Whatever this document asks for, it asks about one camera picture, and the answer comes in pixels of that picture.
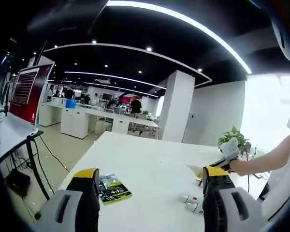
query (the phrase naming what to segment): bright window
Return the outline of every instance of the bright window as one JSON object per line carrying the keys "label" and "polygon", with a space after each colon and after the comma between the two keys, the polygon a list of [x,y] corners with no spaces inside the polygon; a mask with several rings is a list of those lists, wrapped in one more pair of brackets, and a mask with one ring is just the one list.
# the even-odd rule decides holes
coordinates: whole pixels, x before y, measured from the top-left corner
{"label": "bright window", "polygon": [[247,78],[241,132],[253,146],[268,152],[290,134],[290,76],[267,74]]}

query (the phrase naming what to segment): red screen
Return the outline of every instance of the red screen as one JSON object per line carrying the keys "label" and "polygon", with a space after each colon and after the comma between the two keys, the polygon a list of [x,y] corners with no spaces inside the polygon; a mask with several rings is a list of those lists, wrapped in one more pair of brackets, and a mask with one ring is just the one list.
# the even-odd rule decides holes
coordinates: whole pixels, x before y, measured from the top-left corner
{"label": "red screen", "polygon": [[10,105],[13,115],[35,124],[42,89],[52,66],[35,66],[19,73]]}

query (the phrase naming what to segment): black shirt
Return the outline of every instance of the black shirt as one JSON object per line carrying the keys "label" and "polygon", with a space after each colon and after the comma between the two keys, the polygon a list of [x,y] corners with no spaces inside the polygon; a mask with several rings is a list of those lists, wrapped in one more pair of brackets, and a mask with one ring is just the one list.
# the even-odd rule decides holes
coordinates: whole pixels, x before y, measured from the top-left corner
{"label": "black shirt", "polygon": [[67,99],[72,99],[72,97],[74,96],[74,92],[72,89],[67,89],[65,92],[64,92],[64,97],[67,98]]}
{"label": "black shirt", "polygon": [[131,113],[139,113],[142,108],[142,104],[139,100],[133,100],[131,102]]}
{"label": "black shirt", "polygon": [[89,104],[89,101],[90,101],[90,97],[89,96],[85,96],[85,104],[88,105]]}

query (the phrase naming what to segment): green leaves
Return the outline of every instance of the green leaves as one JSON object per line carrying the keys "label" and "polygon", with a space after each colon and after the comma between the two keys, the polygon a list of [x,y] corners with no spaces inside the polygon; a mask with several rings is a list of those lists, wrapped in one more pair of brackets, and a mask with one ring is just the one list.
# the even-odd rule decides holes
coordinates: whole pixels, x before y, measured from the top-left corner
{"label": "green leaves", "polygon": [[246,141],[248,141],[248,139],[245,139],[244,135],[241,134],[240,131],[237,130],[235,126],[232,127],[231,131],[225,132],[225,133],[223,133],[223,135],[224,135],[224,137],[221,137],[218,140],[218,147],[220,147],[224,143],[227,143],[233,137],[237,138],[239,147],[244,147]]}
{"label": "green leaves", "polygon": [[237,129],[235,126],[232,127],[232,133],[235,134],[237,132]]}

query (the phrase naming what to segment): human hand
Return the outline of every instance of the human hand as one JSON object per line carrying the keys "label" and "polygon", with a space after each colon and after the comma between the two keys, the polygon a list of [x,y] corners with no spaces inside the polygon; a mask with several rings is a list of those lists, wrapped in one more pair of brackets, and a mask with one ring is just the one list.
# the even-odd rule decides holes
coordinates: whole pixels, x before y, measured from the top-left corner
{"label": "human hand", "polygon": [[240,160],[240,159],[235,159],[230,162],[230,169],[228,170],[229,173],[234,172],[239,174],[240,176],[245,175],[245,170],[246,170],[247,162]]}

